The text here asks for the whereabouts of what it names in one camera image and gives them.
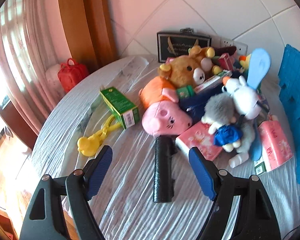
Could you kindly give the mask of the yellow duck clamp toy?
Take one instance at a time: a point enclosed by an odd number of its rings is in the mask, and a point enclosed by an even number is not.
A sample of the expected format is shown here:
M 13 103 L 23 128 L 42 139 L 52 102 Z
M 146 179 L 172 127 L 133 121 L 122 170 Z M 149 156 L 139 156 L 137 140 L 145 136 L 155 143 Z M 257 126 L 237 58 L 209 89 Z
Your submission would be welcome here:
M 102 128 L 89 137 L 80 137 L 77 141 L 78 151 L 86 157 L 92 157 L 97 153 L 108 134 L 121 127 L 119 122 L 112 124 L 115 116 L 112 114 L 103 124 Z

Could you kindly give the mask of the red small box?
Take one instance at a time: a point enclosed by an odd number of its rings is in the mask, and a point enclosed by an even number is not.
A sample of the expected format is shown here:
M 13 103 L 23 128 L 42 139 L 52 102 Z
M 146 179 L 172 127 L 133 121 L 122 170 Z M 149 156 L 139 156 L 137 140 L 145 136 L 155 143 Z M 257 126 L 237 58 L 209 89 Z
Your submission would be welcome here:
M 219 66 L 224 69 L 224 70 L 228 70 L 228 71 L 233 71 L 234 70 L 234 66 L 233 66 L 233 62 L 232 59 L 230 57 L 230 55 L 228 53 L 224 53 L 222 54 L 219 58 L 218 58 L 218 64 Z

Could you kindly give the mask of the grey white plush dog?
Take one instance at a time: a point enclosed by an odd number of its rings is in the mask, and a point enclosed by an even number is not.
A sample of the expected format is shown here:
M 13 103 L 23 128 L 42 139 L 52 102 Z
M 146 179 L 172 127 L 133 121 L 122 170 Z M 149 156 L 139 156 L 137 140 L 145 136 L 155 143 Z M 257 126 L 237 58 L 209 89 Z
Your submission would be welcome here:
M 236 151 L 229 159 L 231 168 L 249 159 L 249 150 L 256 137 L 253 120 L 260 111 L 257 91 L 248 86 L 243 76 L 224 77 L 222 92 L 207 101 L 201 122 L 210 125 L 208 133 L 213 135 L 215 146 L 228 153 Z

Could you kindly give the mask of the red plastic suitcase toy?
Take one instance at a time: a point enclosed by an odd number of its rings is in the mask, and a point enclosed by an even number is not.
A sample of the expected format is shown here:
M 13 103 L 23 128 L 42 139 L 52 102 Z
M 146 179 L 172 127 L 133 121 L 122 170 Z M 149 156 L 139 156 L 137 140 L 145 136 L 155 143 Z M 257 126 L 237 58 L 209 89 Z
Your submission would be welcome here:
M 64 91 L 68 93 L 89 74 L 84 64 L 78 63 L 73 58 L 69 58 L 66 63 L 61 63 L 61 68 L 57 76 Z

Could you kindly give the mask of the white wall socket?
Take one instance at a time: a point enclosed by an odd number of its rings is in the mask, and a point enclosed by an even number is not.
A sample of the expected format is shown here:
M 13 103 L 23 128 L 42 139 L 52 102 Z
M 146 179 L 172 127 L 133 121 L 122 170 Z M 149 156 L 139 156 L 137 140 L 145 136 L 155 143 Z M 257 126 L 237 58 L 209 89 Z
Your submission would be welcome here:
M 221 37 L 221 47 L 235 46 L 238 55 L 247 55 L 248 45 L 242 42 Z

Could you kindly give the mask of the blue plastic storage crate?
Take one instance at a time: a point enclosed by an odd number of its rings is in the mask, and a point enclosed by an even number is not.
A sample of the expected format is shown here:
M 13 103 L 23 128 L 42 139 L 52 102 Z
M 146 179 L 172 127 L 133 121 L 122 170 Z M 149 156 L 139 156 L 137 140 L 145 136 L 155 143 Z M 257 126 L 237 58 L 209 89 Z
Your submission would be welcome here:
M 294 139 L 296 180 L 300 184 L 300 51 L 286 45 L 279 71 L 279 98 Z

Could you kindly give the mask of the pink curtain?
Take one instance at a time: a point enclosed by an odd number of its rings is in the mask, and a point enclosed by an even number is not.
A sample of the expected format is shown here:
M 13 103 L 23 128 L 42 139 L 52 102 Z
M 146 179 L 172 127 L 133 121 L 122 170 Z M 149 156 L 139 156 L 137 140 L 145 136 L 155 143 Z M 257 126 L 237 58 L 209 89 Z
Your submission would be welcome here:
M 61 99 L 46 78 L 57 63 L 44 0 L 5 0 L 0 7 L 0 69 L 8 97 L 35 134 Z

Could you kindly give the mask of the pink pig plush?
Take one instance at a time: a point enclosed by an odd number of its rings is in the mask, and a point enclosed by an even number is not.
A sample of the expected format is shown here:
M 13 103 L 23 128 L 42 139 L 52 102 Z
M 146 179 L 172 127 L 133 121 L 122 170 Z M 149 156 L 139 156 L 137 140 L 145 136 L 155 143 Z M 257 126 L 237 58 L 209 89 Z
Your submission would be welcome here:
M 139 91 L 145 110 L 142 126 L 153 137 L 180 135 L 192 126 L 192 118 L 179 107 L 175 87 L 162 77 L 155 77 Z

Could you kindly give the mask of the green carton box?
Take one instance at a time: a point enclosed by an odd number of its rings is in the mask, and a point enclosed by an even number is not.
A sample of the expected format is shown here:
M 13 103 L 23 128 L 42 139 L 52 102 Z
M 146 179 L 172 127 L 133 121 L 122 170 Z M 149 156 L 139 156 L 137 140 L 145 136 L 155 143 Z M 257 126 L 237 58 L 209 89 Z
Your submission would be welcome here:
M 100 90 L 102 99 L 124 129 L 136 125 L 140 121 L 137 105 L 131 102 L 115 87 Z

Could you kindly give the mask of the brown teddy bear plush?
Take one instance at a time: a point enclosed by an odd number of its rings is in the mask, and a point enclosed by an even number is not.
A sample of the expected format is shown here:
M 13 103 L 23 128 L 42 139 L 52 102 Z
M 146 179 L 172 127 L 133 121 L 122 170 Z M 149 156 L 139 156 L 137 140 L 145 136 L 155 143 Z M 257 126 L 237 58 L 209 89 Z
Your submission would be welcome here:
M 180 56 L 158 68 L 159 76 L 170 81 L 175 88 L 201 85 L 205 81 L 205 73 L 197 59 Z

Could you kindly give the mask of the large pink tissue pack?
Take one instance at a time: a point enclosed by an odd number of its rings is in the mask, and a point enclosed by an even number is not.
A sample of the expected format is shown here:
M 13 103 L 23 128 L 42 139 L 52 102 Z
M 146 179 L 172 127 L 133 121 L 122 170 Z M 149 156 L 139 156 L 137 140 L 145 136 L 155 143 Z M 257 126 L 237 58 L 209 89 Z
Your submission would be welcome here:
M 267 120 L 258 127 L 262 155 L 254 162 L 255 173 L 260 176 L 277 169 L 293 157 L 286 135 L 278 120 Z

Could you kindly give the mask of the black cylindrical handle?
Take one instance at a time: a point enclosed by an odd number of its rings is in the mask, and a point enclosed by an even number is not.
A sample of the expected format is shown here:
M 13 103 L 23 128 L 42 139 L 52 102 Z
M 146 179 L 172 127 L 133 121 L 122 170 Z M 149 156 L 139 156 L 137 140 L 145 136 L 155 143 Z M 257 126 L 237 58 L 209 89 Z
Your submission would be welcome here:
M 175 147 L 171 137 L 161 135 L 155 139 L 153 202 L 169 203 L 174 197 L 172 157 Z

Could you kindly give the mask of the blue plastic shoehorn toy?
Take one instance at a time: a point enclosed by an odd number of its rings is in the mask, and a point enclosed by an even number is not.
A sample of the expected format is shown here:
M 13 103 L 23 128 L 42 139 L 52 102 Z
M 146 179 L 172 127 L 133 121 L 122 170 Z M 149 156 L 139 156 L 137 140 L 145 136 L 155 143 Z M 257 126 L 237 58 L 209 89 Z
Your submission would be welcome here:
M 266 50 L 263 48 L 256 48 L 253 50 L 248 68 L 248 86 L 257 90 L 263 78 L 267 75 L 270 66 L 271 57 Z

